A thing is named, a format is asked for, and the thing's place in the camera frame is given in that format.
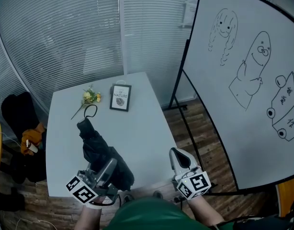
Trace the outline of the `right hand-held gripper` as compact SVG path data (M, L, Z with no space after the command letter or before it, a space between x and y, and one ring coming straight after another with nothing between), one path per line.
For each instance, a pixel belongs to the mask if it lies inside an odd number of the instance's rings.
M172 170L175 174L180 174L175 175L172 179L174 188L186 200L202 196L211 188L207 172L203 172L201 167L197 165L193 155L183 149L171 148L169 158Z

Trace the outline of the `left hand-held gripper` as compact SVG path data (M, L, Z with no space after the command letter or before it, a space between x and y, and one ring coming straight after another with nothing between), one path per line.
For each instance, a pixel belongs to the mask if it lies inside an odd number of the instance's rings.
M117 166L117 160L111 158L95 177L91 163L86 170L79 170L69 182L66 189L83 205L113 205L118 198L118 189L107 182Z

